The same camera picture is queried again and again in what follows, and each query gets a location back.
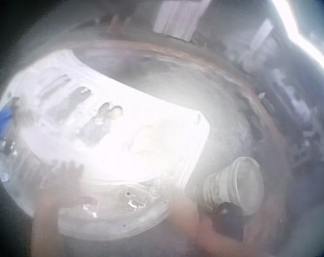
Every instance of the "blue cloth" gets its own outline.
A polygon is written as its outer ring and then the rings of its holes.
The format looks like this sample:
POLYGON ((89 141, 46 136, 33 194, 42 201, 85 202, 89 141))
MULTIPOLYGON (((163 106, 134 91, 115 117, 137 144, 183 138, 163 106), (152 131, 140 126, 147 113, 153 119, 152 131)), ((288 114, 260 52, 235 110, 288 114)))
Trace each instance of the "blue cloth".
POLYGON ((6 106, 0 111, 0 139, 4 136, 4 133, 9 128, 12 117, 13 112, 10 106, 6 106))

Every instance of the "white plastic bucket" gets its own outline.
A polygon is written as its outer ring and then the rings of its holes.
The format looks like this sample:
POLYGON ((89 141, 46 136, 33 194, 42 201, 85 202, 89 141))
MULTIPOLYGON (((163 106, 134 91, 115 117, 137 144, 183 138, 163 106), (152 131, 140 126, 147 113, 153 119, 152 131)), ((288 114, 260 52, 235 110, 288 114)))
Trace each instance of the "white plastic bucket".
POLYGON ((253 158, 239 157, 221 171, 209 175, 200 193, 209 210, 230 202, 240 206, 244 215, 252 215, 264 197, 260 166, 253 158))

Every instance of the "metal surface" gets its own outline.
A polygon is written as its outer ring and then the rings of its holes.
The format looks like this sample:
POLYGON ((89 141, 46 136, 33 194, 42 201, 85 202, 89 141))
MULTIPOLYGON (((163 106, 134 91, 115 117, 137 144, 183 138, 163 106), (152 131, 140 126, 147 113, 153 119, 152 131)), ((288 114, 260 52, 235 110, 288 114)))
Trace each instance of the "metal surface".
POLYGON ((283 139, 249 88, 247 77, 221 57, 175 40, 137 32, 127 36, 131 42, 94 40, 94 34, 90 38, 72 34, 67 41, 50 42, 27 62, 56 49, 72 48, 81 61, 100 73, 168 102, 200 110, 211 133, 188 188, 247 155, 261 164, 267 195, 282 192, 287 172, 287 168, 280 169, 280 163, 287 165, 280 162, 283 139))

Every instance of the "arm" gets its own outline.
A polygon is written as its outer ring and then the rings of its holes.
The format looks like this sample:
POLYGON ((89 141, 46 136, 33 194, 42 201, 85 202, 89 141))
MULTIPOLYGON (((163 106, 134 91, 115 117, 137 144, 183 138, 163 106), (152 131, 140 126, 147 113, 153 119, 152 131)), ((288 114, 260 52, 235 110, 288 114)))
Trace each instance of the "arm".
POLYGON ((43 197, 37 206, 33 223, 32 257, 62 256, 58 229, 59 204, 43 197))
POLYGON ((241 243, 216 233, 209 218, 200 221, 197 206, 184 196, 172 200, 169 221, 190 237, 193 242, 211 256, 260 257, 257 247, 241 243))
POLYGON ((59 209, 82 204, 96 204, 95 199, 80 195, 79 178, 83 166, 71 162, 61 165, 57 174, 47 179, 42 196, 36 206, 32 234, 32 257, 60 257, 59 209))

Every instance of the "white plastic container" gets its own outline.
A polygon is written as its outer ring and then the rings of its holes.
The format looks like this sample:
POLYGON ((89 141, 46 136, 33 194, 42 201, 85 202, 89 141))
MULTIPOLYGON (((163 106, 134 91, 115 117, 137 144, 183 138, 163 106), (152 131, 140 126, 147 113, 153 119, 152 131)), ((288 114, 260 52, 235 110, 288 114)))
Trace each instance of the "white plastic container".
POLYGON ((255 213, 264 197, 264 184, 258 162, 239 157, 219 172, 209 175, 200 189, 208 210, 230 202, 242 208, 244 215, 255 213))

